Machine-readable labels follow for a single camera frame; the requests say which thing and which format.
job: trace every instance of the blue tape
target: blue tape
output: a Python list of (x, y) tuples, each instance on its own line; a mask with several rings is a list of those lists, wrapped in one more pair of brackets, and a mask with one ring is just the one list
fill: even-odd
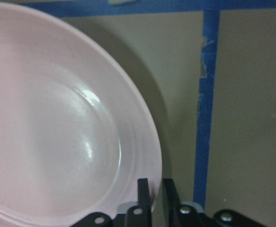
[(205, 77), (200, 78), (199, 106), (197, 119), (196, 162), (194, 202), (205, 207), (207, 169), (209, 158), (209, 144), (214, 94), (215, 63), (217, 56), (217, 42), (220, 12), (204, 11), (203, 36), (205, 43), (202, 48), (202, 62)]
[(107, 0), (72, 0), (22, 3), (56, 17), (88, 17), (201, 10), (276, 8), (276, 0), (137, 0), (110, 5)]

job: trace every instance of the blue painter's tape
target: blue painter's tape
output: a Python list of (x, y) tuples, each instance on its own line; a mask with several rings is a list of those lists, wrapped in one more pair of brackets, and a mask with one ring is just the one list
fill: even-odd
[(194, 183), (194, 202), (199, 203), (203, 207), (205, 207), (206, 198), (219, 18), (219, 11), (204, 11), (203, 36), (205, 37), (205, 43), (202, 48), (201, 56), (205, 77), (200, 78), (199, 84), (200, 98), (197, 119), (198, 123)]
[(22, 3), (56, 17), (88, 17), (201, 10), (276, 8), (276, 0), (137, 0), (112, 6), (107, 0)]

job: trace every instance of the gray surface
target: gray surface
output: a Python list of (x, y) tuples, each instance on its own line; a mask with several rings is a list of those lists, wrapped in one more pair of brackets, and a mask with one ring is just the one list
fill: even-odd
[[(64, 18), (104, 47), (132, 78), (154, 117), (162, 147), (163, 177), (192, 200), (202, 12)], [(154, 227), (162, 223), (162, 198)]]
[(221, 12), (206, 212), (276, 226), (276, 9)]

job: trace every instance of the tape strip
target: tape strip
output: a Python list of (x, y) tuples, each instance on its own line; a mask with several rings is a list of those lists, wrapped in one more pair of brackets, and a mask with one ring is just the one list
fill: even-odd
[(210, 131), (214, 94), (215, 63), (220, 12), (204, 11), (202, 63), (205, 76), (200, 78), (197, 119), (194, 202), (205, 207)]
[(72, 0), (22, 3), (56, 17), (88, 17), (201, 10), (276, 8), (276, 0), (138, 0), (110, 5), (107, 0)]

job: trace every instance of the white plate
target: white plate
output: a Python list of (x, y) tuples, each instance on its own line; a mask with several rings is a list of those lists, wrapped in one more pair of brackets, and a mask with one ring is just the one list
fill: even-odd
[(155, 197), (159, 139), (127, 74), (70, 25), (0, 3), (0, 227), (114, 217), (145, 177)]

